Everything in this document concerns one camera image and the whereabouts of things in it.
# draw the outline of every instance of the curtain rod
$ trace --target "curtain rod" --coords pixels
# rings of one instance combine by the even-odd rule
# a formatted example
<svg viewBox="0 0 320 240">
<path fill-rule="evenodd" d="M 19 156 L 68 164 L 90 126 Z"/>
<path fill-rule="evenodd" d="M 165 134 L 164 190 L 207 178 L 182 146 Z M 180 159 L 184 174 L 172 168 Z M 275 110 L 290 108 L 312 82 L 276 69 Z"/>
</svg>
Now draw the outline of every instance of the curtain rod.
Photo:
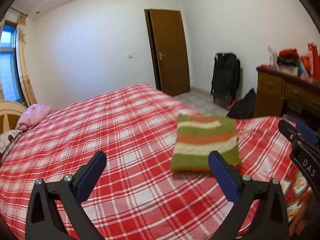
<svg viewBox="0 0 320 240">
<path fill-rule="evenodd" d="M 28 17 L 28 14 L 25 14 L 25 13 L 23 13 L 23 12 L 21 12 L 21 11 L 17 10 L 16 8 L 10 7 L 10 8 L 9 8 L 9 10 L 15 11 L 15 12 L 17 12 L 17 13 L 24 14 L 26 17 Z"/>
</svg>

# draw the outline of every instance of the wooden desk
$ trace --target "wooden desk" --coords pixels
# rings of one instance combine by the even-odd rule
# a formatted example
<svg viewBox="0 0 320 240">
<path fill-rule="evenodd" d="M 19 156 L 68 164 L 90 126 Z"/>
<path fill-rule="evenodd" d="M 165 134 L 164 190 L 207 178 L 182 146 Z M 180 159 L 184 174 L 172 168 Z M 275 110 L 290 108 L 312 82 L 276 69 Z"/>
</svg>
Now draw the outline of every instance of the wooden desk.
<svg viewBox="0 0 320 240">
<path fill-rule="evenodd" d="M 282 116 L 289 104 L 320 117 L 320 88 L 300 78 L 258 67 L 254 117 Z"/>
</svg>

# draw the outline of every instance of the black bag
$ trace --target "black bag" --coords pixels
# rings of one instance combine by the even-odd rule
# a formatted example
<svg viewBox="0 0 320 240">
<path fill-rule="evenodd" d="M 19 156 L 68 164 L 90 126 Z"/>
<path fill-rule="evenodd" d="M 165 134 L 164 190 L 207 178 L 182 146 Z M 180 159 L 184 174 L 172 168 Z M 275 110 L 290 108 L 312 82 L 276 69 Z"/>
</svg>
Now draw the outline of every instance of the black bag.
<svg viewBox="0 0 320 240">
<path fill-rule="evenodd" d="M 218 53 L 214 59 L 214 70 L 211 86 L 213 101 L 216 96 L 233 102 L 236 99 L 236 90 L 240 85 L 240 61 L 233 53 Z"/>
<path fill-rule="evenodd" d="M 227 114 L 227 117 L 234 119 L 253 118 L 255 104 L 256 93 L 254 92 L 254 89 L 251 89 L 244 99 L 241 99 L 239 102 L 234 104 L 230 112 Z"/>
</svg>

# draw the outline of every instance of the window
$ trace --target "window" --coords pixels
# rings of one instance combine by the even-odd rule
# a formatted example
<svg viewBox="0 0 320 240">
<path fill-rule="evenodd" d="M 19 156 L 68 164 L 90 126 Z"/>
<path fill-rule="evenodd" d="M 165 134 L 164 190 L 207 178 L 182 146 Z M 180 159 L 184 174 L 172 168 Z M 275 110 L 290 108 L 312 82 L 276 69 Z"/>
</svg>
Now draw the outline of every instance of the window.
<svg viewBox="0 0 320 240">
<path fill-rule="evenodd" d="M 0 77 L 4 99 L 23 103 L 15 48 L 16 27 L 4 23 L 0 41 Z"/>
</svg>

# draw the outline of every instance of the red plaid bedsheet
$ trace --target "red plaid bedsheet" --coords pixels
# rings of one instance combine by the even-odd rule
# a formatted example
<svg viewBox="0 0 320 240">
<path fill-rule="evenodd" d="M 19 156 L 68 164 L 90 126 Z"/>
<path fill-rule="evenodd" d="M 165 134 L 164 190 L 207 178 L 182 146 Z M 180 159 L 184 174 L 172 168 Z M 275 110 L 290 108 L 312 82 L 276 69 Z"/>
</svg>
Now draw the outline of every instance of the red plaid bedsheet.
<svg viewBox="0 0 320 240">
<path fill-rule="evenodd" d="M 22 136 L 0 167 L 1 215 L 24 239 L 35 180 L 61 180 L 102 150 L 106 169 L 82 206 L 103 237 L 208 239 L 232 203 L 213 177 L 170 172 L 179 113 L 196 112 L 146 84 L 51 113 Z M 277 131 L 278 122 L 276 117 L 236 121 L 242 173 L 258 180 L 283 179 L 291 147 Z M 77 238 L 61 203 L 58 209 Z"/>
</svg>

